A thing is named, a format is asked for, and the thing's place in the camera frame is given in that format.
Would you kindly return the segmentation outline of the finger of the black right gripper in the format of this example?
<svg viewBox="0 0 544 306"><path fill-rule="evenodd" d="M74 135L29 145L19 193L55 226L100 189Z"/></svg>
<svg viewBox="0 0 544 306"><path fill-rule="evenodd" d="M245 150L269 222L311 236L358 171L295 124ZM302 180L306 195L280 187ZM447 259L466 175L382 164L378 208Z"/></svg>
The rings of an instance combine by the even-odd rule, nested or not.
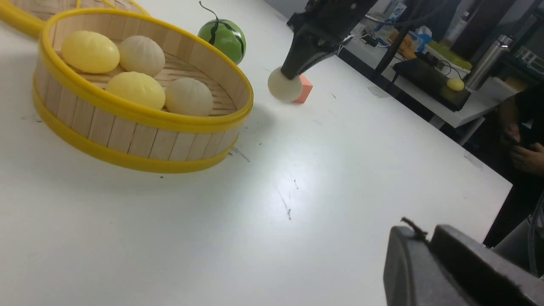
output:
<svg viewBox="0 0 544 306"><path fill-rule="evenodd" d="M478 306L542 306L543 281L451 225L437 225L430 250Z"/></svg>

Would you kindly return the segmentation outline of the person hand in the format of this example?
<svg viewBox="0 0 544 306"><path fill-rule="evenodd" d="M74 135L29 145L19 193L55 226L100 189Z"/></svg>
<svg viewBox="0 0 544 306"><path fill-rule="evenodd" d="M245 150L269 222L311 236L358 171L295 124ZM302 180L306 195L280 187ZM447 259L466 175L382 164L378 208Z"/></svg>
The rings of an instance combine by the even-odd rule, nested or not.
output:
<svg viewBox="0 0 544 306"><path fill-rule="evenodd" d="M515 169L535 176L544 176L544 147L540 143L532 144L530 149L514 146L510 155Z"/></svg>

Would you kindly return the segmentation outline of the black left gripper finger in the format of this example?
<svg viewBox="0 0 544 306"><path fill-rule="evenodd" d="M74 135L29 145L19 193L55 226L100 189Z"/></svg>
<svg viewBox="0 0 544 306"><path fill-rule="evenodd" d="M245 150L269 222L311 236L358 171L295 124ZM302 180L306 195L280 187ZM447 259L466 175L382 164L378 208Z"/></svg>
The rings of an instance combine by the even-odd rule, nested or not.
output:
<svg viewBox="0 0 544 306"><path fill-rule="evenodd" d="M389 232L383 287L388 306L477 306L433 255L427 231L402 217L406 225Z"/></svg>

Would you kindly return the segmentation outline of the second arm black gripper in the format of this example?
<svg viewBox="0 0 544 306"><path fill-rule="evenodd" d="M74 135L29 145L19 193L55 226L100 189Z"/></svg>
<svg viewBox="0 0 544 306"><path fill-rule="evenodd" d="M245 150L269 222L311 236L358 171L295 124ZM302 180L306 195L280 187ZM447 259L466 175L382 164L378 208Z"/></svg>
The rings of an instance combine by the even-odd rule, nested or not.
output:
<svg viewBox="0 0 544 306"><path fill-rule="evenodd" d="M377 0L309 0L293 14L293 40L280 71L291 80L334 55Z"/></svg>

